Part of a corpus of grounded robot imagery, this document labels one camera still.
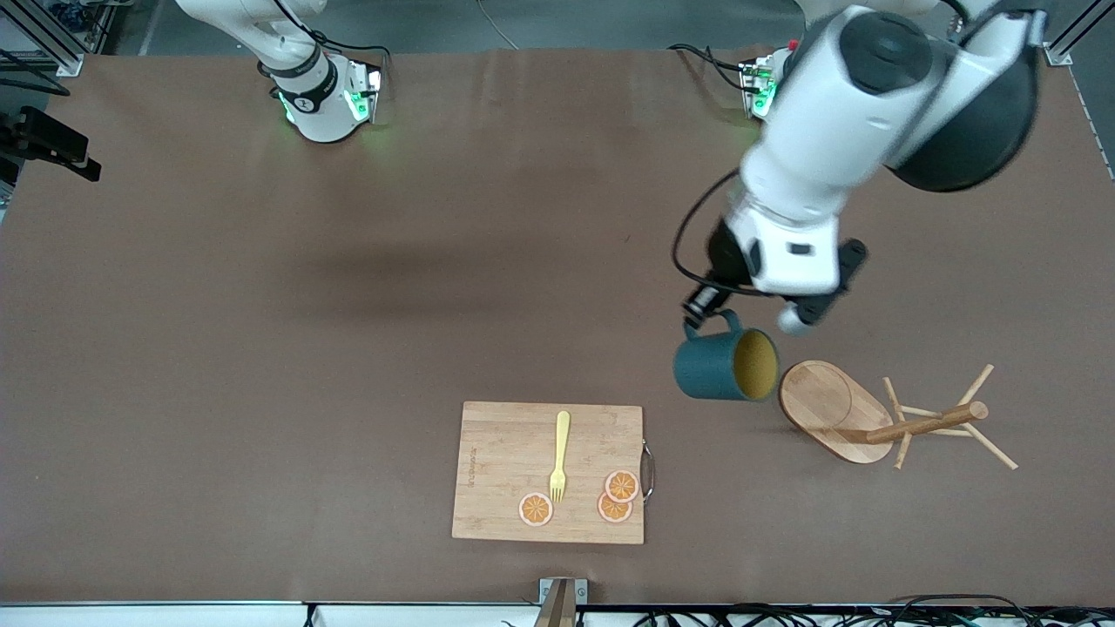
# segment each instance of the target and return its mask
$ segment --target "tabletop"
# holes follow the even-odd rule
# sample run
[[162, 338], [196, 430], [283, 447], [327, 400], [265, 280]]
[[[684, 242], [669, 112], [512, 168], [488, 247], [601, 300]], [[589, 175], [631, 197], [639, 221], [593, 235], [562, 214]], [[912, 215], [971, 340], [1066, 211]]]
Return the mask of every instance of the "tabletop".
[[[1115, 190], [1068, 71], [991, 182], [852, 195], [871, 257], [812, 336], [731, 302], [883, 399], [995, 364], [980, 428], [1020, 467], [920, 437], [896, 471], [672, 380], [670, 240], [757, 133], [698, 64], [398, 56], [381, 124], [314, 145], [251, 59], [88, 59], [50, 113], [103, 180], [32, 163], [0, 229], [0, 599], [1108, 604]], [[466, 401], [643, 407], [646, 544], [450, 538]]]

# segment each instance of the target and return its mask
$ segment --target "wooden cutting board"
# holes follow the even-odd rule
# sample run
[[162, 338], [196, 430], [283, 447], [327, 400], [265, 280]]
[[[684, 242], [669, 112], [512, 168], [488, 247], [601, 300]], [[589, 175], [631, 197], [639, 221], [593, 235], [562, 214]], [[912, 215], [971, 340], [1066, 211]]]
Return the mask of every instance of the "wooden cutting board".
[[[530, 527], [518, 503], [550, 493], [558, 413], [570, 413], [565, 495], [553, 518]], [[613, 471], [639, 474], [642, 407], [465, 403], [453, 507], [453, 537], [527, 542], [642, 544], [642, 499], [623, 522], [604, 521], [597, 499]]]

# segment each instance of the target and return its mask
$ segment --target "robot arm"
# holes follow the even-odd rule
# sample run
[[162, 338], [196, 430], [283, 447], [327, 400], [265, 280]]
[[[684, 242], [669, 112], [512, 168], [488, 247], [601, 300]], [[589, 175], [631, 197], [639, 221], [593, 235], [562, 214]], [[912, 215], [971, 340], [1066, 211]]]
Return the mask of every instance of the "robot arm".
[[959, 47], [853, 6], [817, 22], [792, 54], [766, 59], [764, 93], [776, 86], [777, 95], [763, 103], [762, 136], [739, 165], [741, 193], [709, 239], [711, 270], [683, 303], [690, 326], [747, 287], [785, 298], [779, 327], [806, 332], [866, 257], [861, 242], [837, 242], [853, 189], [884, 164], [921, 189], [967, 189], [1009, 162], [1036, 108], [1032, 52], [1045, 13], [962, 4], [979, 18]]
[[336, 142], [371, 119], [380, 73], [326, 52], [280, 8], [298, 19], [317, 16], [326, 0], [177, 0], [190, 17], [214, 26], [259, 57], [279, 87], [287, 119], [308, 139]]

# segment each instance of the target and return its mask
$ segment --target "fork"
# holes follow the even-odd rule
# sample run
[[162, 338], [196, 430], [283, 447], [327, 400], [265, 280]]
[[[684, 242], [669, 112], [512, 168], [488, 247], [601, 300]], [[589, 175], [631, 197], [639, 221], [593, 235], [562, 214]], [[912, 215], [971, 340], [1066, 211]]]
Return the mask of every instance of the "fork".
[[569, 440], [569, 412], [558, 412], [558, 450], [554, 472], [550, 474], [550, 500], [560, 503], [565, 495], [565, 442]]

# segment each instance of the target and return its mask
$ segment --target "teal mug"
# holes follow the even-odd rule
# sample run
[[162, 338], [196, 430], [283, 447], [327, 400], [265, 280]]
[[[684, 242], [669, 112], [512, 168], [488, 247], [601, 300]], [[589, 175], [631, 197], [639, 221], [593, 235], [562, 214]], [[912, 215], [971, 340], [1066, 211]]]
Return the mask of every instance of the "teal mug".
[[764, 401], [778, 385], [778, 351], [770, 336], [745, 329], [730, 309], [716, 316], [728, 322], [727, 332], [699, 336], [682, 324], [686, 341], [673, 356], [673, 379], [694, 398]]

